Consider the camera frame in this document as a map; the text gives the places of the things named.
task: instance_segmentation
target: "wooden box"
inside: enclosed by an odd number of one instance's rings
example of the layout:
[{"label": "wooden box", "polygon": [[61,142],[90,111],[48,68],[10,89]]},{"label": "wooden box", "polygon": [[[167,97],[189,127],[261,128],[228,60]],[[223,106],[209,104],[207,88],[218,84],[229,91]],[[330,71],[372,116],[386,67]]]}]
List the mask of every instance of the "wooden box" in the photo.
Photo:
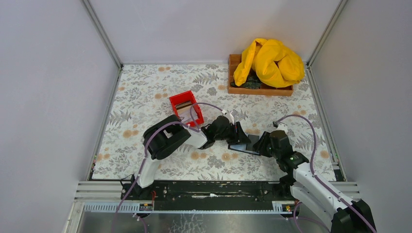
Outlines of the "wooden box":
[{"label": "wooden box", "polygon": [[247,89],[241,87],[231,87],[230,83],[234,81],[233,74],[241,62],[241,54],[229,55],[229,81],[227,83],[227,91],[229,94],[246,94],[246,95],[265,95],[265,96],[291,96],[293,93],[293,85],[283,88],[268,86],[264,83],[260,89]]}]

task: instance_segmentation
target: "floral tablecloth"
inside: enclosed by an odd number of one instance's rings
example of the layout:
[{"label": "floral tablecloth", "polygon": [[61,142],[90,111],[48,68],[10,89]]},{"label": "floral tablecloth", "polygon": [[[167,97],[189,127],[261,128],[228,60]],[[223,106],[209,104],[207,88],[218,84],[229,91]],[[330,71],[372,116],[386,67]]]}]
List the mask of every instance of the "floral tablecloth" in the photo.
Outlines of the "floral tablecloth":
[{"label": "floral tablecloth", "polygon": [[[135,173],[144,156],[143,133],[173,114],[169,97],[191,90],[198,102],[234,110],[246,133],[261,135],[274,130],[272,121],[287,114],[300,114],[312,121],[318,137],[315,169],[327,180],[334,172],[321,122],[307,79],[294,86],[291,97],[234,95],[227,93],[227,65],[125,65],[110,112],[93,179],[121,179]],[[220,112],[200,105],[205,123]],[[311,155],[313,138],[309,125],[300,118],[284,121],[296,151]],[[157,180],[277,181],[284,173],[274,158],[253,156],[227,149],[217,141],[206,150],[182,145],[162,160]]]}]

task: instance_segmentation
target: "yellow fabric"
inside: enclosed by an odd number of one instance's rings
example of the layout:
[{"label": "yellow fabric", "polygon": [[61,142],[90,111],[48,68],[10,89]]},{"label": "yellow fabric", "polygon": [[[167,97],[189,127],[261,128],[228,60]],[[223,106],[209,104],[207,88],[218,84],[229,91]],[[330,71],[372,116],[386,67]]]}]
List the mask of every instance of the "yellow fabric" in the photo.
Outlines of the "yellow fabric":
[{"label": "yellow fabric", "polygon": [[305,76],[299,55],[273,39],[257,38],[242,52],[242,62],[234,73],[236,86],[246,82],[250,68],[262,83],[277,88],[297,84]]}]

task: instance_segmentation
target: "red plastic bin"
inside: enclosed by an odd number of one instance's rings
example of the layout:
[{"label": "red plastic bin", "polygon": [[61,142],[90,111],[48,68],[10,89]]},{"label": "red plastic bin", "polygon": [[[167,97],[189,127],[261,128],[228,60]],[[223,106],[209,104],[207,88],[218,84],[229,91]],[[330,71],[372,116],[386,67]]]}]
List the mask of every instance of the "red plastic bin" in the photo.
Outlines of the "red plastic bin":
[{"label": "red plastic bin", "polygon": [[[177,109],[175,107],[176,105],[178,105],[180,103],[188,102],[188,101],[190,101],[192,104],[197,103],[196,99],[194,98],[194,95],[193,95],[192,91],[183,92],[181,94],[172,96],[169,99],[170,99],[170,103],[172,104],[174,114],[176,116],[179,116],[177,114]],[[205,122],[205,120],[203,119],[203,115],[202,115],[202,111],[200,110],[200,107],[198,105],[195,105],[193,108],[194,108],[194,111],[196,112],[197,117],[198,117],[198,119],[196,120],[196,123],[198,125],[203,124]],[[193,121],[191,121],[187,124],[191,127],[195,126]]]}]

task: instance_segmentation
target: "white wall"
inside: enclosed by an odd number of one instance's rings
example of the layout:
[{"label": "white wall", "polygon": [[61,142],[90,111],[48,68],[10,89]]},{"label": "white wall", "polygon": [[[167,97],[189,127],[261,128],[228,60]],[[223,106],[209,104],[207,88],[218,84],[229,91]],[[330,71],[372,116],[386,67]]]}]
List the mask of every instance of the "white wall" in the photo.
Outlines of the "white wall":
[{"label": "white wall", "polygon": [[412,1],[352,0],[313,71],[378,232],[412,232]]},{"label": "white wall", "polygon": [[124,63],[225,61],[257,37],[305,61],[340,0],[91,0]]},{"label": "white wall", "polygon": [[61,232],[117,68],[79,0],[0,1],[0,232]]}]

